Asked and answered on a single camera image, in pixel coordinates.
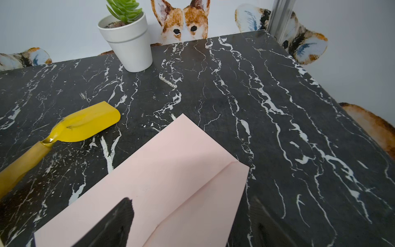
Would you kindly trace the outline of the pink envelope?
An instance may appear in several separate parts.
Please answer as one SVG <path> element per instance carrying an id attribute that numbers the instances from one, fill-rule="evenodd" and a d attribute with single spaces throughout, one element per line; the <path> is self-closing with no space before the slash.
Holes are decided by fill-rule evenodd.
<path id="1" fill-rule="evenodd" d="M 249 168 L 186 115 L 35 232 L 38 247 L 70 247 L 124 198 L 129 247 L 223 247 Z"/>

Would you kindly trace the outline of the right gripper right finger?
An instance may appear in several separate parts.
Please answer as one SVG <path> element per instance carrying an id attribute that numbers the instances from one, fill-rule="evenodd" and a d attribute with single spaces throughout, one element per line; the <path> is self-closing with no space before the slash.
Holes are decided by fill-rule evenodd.
<path id="1" fill-rule="evenodd" d="M 257 198 L 250 201 L 250 220 L 255 247 L 296 246 Z"/>

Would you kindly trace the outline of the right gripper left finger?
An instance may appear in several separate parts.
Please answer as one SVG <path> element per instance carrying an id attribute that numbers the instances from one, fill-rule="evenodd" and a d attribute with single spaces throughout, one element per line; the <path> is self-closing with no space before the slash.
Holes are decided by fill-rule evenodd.
<path id="1" fill-rule="evenodd" d="M 75 247 L 125 247 L 134 219 L 132 200 L 123 198 Z"/>

